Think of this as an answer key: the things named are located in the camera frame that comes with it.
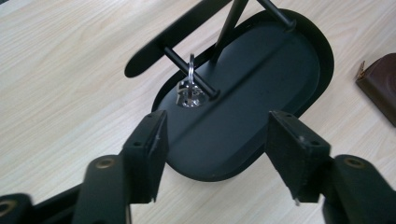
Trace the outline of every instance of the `wood grain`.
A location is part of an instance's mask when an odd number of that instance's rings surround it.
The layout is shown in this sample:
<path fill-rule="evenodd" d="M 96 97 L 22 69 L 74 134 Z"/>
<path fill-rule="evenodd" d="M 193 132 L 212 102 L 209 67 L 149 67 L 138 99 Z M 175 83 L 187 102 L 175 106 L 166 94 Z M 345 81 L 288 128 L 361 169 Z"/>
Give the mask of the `wood grain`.
<path fill-rule="evenodd" d="M 35 203 L 82 181 L 96 157 L 117 154 L 176 72 L 161 59 L 140 77 L 124 66 L 198 0 L 10 0 L 0 5 L 0 195 Z M 396 132 L 354 76 L 396 52 L 393 0 L 274 0 L 314 22 L 335 59 L 332 82 L 302 121 L 332 144 L 332 156 L 371 161 L 396 187 Z M 186 38 L 187 61 L 215 43 L 230 6 Z M 250 1 L 241 18 L 262 8 Z M 268 158 L 218 183 L 165 167 L 158 202 L 133 205 L 134 223 L 323 223 L 320 204 L 295 206 Z"/>

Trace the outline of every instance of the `brown leather case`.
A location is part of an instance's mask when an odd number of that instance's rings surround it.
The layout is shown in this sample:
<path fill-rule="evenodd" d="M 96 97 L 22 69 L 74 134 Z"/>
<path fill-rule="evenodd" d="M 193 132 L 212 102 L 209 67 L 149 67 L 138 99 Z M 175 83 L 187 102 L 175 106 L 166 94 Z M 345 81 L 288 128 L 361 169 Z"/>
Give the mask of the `brown leather case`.
<path fill-rule="evenodd" d="M 358 74 L 356 83 L 396 127 L 396 53 L 388 54 Z"/>

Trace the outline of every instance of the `keychain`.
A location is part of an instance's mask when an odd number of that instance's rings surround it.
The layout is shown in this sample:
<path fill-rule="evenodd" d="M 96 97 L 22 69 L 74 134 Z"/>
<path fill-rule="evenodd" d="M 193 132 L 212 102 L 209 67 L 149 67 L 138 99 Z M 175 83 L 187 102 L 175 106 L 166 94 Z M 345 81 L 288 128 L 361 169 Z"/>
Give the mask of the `keychain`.
<path fill-rule="evenodd" d="M 194 83 L 194 55 L 191 54 L 188 79 L 177 84 L 177 105 L 195 108 L 204 102 L 205 93 Z"/>

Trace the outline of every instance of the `metal rod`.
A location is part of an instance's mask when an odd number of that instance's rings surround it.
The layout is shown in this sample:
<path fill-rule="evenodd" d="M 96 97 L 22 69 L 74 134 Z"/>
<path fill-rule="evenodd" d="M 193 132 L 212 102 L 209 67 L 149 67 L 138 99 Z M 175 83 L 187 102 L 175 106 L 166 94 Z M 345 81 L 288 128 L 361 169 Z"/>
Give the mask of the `metal rod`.
<path fill-rule="evenodd" d="M 294 30 L 296 26 L 296 20 L 289 19 L 285 14 L 283 14 L 279 8 L 277 8 L 270 0 L 257 0 L 265 9 L 267 9 L 271 15 L 286 26 L 287 31 Z"/>
<path fill-rule="evenodd" d="M 218 61 L 219 56 L 223 51 L 223 49 L 226 47 L 228 38 L 230 37 L 230 34 L 233 32 L 233 28 L 235 27 L 236 23 L 241 17 L 241 14 L 244 11 L 247 3 L 248 0 L 233 1 L 233 5 L 230 9 L 230 12 L 228 13 L 226 21 L 224 22 L 224 26 L 221 29 L 218 42 L 216 42 L 215 51 L 210 60 L 211 63 L 216 63 Z"/>
<path fill-rule="evenodd" d="M 165 47 L 163 50 L 165 55 L 187 76 L 189 73 L 189 66 L 178 56 L 172 49 Z M 214 100 L 219 96 L 219 91 L 213 89 L 204 79 L 194 72 L 194 82 L 201 88 L 201 90 L 209 96 L 209 100 Z"/>

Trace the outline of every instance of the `round hole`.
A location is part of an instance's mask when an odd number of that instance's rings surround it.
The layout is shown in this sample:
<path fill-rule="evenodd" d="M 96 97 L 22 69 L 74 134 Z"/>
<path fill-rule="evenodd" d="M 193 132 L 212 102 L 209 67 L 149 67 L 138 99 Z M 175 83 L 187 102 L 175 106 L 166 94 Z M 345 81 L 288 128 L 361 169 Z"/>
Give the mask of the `round hole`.
<path fill-rule="evenodd" d="M 96 163 L 96 168 L 98 169 L 106 169 L 112 165 L 114 165 L 116 161 L 114 161 L 114 159 L 111 158 L 105 158 L 100 160 L 99 162 Z"/>
<path fill-rule="evenodd" d="M 4 200 L 0 202 L 0 217 L 10 213 L 17 206 L 15 200 Z"/>
<path fill-rule="evenodd" d="M 357 168 L 357 169 L 364 168 L 364 162 L 355 158 L 351 158 L 351 157 L 345 158 L 344 163 L 353 168 Z"/>

